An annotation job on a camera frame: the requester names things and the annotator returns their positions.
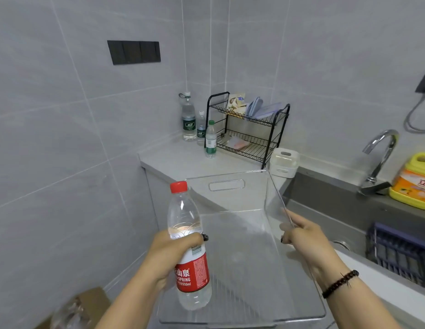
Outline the person's left hand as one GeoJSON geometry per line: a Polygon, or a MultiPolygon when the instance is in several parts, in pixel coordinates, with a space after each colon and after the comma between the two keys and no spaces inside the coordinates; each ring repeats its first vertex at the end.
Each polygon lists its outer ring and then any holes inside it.
{"type": "Polygon", "coordinates": [[[149,248],[143,262],[145,270],[151,275],[157,288],[162,290],[166,286],[169,273],[175,269],[186,251],[177,251],[172,247],[172,239],[168,232],[158,232],[149,248]]]}

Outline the person's right hand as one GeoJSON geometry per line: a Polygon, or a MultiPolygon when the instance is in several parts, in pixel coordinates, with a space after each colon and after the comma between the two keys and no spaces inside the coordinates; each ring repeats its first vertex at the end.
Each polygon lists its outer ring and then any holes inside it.
{"type": "Polygon", "coordinates": [[[280,230],[281,243],[291,244],[304,257],[320,287],[333,282],[343,270],[343,262],[316,223],[305,218],[304,228],[284,230],[282,223],[280,230]]]}

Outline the red label water bottle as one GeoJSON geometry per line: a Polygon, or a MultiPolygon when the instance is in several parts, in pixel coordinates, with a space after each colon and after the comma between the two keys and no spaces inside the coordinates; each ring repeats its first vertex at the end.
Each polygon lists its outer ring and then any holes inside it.
{"type": "MultiPolygon", "coordinates": [[[[186,181],[170,184],[171,200],[167,214],[168,233],[179,239],[192,233],[203,234],[199,210],[188,193],[186,181]]],[[[182,307],[194,311],[205,307],[212,296],[205,245],[188,248],[175,267],[177,295],[182,307]]]]}

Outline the clear plastic storage bin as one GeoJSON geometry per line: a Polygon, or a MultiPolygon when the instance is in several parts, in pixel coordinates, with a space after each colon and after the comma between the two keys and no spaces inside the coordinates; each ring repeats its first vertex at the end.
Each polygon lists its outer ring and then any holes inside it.
{"type": "Polygon", "coordinates": [[[293,224],[269,171],[186,179],[199,209],[212,296],[199,310],[178,300],[175,279],[161,296],[160,323],[183,328],[308,329],[327,315],[303,257],[282,244],[293,224]]]}

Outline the person's left forearm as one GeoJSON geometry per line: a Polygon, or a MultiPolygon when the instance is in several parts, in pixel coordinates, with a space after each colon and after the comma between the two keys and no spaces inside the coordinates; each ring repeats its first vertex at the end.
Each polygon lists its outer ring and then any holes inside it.
{"type": "Polygon", "coordinates": [[[169,271],[141,267],[104,313],[95,329],[147,329],[169,271]]]}

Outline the person's right forearm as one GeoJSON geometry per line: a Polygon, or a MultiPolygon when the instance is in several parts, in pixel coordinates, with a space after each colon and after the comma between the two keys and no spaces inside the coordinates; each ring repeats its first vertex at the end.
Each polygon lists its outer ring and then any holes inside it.
{"type": "Polygon", "coordinates": [[[402,329],[357,270],[340,271],[320,288],[338,329],[402,329]]]}

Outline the stainless steel sink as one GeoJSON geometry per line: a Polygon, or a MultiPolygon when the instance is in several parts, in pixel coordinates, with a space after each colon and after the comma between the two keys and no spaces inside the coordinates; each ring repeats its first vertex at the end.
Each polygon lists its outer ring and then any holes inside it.
{"type": "Polygon", "coordinates": [[[320,225],[330,241],[343,241],[352,249],[339,249],[341,254],[391,279],[409,281],[366,258],[366,233],[377,222],[425,241],[424,210],[388,196],[363,196],[355,185],[304,168],[281,185],[280,194],[286,208],[320,225]]]}

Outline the white plastic container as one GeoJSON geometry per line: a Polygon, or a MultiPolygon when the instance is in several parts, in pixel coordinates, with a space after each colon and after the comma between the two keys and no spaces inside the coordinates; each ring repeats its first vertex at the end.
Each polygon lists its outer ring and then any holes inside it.
{"type": "Polygon", "coordinates": [[[293,179],[300,165],[300,154],[297,151],[276,148],[269,162],[269,172],[272,176],[293,179]]]}

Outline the pink sponge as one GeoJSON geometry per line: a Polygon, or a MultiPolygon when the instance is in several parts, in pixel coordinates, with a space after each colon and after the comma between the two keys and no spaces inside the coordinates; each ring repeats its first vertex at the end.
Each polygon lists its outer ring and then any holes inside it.
{"type": "Polygon", "coordinates": [[[242,150],[246,147],[248,147],[251,143],[249,141],[245,141],[241,138],[238,138],[236,136],[230,136],[228,141],[226,142],[226,147],[233,149],[233,150],[242,150]]]}

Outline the pale lilac cloth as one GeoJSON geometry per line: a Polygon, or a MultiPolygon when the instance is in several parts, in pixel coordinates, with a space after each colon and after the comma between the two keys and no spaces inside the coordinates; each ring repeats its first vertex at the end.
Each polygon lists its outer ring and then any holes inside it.
{"type": "Polygon", "coordinates": [[[254,115],[254,118],[256,119],[265,119],[269,118],[270,116],[276,114],[277,112],[283,110],[285,106],[282,103],[273,103],[270,105],[262,106],[256,115],[254,115]]]}

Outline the cardboard box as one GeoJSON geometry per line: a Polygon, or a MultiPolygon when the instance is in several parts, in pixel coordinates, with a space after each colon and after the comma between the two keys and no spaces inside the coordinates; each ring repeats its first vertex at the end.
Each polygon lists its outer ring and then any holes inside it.
{"type": "MultiPolygon", "coordinates": [[[[91,320],[90,329],[95,329],[96,325],[103,317],[106,310],[111,306],[111,301],[109,300],[105,291],[101,287],[89,289],[82,293],[78,293],[73,297],[79,297],[86,314],[89,315],[89,318],[91,320]]],[[[34,329],[50,329],[50,320],[52,315],[47,317],[38,326],[34,327],[34,329]]]]}

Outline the large green label water bottle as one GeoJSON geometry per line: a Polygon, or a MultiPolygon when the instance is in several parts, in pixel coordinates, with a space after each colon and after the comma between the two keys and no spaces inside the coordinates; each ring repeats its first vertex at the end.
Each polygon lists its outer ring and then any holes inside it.
{"type": "Polygon", "coordinates": [[[197,138],[197,128],[195,107],[192,103],[191,93],[180,93],[179,98],[179,103],[181,106],[183,140],[193,141],[197,138]]]}

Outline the yellow dish detergent bottle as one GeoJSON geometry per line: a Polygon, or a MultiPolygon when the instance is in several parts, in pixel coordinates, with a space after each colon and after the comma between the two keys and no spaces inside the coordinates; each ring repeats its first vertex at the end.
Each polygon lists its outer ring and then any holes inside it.
{"type": "Polygon", "coordinates": [[[413,155],[399,171],[389,196],[401,203],[425,210],[425,152],[413,155]]]}

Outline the beige snack packet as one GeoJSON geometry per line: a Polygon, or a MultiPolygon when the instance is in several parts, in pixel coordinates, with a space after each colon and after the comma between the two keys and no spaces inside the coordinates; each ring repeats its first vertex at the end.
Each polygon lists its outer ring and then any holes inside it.
{"type": "Polygon", "coordinates": [[[230,94],[226,111],[228,114],[243,118],[247,110],[245,93],[230,94]]]}

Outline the black wall switch panel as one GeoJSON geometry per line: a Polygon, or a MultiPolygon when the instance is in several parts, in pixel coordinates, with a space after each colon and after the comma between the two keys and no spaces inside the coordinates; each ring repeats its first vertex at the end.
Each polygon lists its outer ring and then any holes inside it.
{"type": "Polygon", "coordinates": [[[115,66],[161,62],[159,42],[108,40],[107,45],[115,66]]]}

